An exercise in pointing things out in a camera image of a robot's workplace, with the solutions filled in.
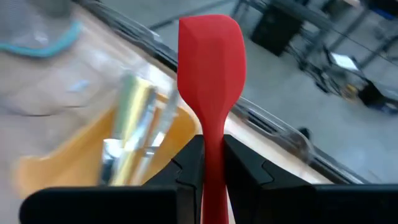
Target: metal frame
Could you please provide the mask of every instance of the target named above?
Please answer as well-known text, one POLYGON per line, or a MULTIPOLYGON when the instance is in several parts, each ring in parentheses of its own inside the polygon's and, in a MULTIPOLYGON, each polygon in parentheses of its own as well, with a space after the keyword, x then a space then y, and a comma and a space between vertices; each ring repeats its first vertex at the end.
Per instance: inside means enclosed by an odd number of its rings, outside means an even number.
MULTIPOLYGON (((336 50, 337 47, 339 47, 344 41, 344 39, 346 39, 352 32, 354 32, 362 24, 366 16, 368 16, 371 12, 372 10, 368 7, 368 5, 365 5, 363 12, 360 13, 358 17, 342 33, 342 35, 340 35, 340 37, 332 43, 332 45, 330 46, 330 50, 336 50)), ((384 39, 375 51, 372 51, 366 58, 358 62, 360 69, 366 68, 378 55, 380 55, 380 53, 383 53, 388 45, 391 45, 393 41, 396 41, 397 37, 398 35, 392 38, 384 39)))
POLYGON ((312 145, 301 132, 254 103, 240 98, 231 112, 250 128, 274 141, 282 149, 285 149, 333 183, 370 184, 369 181, 312 145))
MULTIPOLYGON (((320 29, 318 34, 314 38, 312 38, 312 45, 305 49, 304 53, 301 56, 299 64, 301 68, 304 69, 307 64, 308 57, 312 53, 322 48, 323 39, 333 27, 332 21, 328 19, 325 15, 315 12, 293 0, 272 0, 270 4, 273 4, 275 7, 278 7, 280 10, 290 14, 291 16, 296 17, 297 19, 308 21, 320 29)), ((231 17, 239 22, 242 18, 245 17, 247 11, 249 10, 249 7, 253 7, 258 11, 264 10, 264 6, 257 3, 256 0, 239 0, 233 10, 231 17), (244 11, 238 18, 237 15, 242 6, 244 6, 244 11)))

